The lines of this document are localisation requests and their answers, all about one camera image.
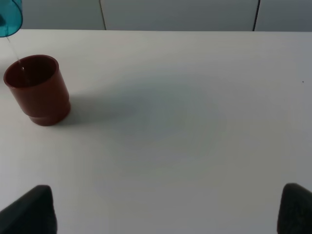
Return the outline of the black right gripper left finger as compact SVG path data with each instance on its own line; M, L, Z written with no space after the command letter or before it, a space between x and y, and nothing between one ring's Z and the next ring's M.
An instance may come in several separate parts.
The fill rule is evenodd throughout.
M0 212L2 234L56 234L52 189L37 185Z

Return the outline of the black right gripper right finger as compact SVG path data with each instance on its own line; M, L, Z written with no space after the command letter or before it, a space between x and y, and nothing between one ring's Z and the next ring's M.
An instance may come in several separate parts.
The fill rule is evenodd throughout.
M284 186L278 212L277 233L312 233L311 191L297 183Z

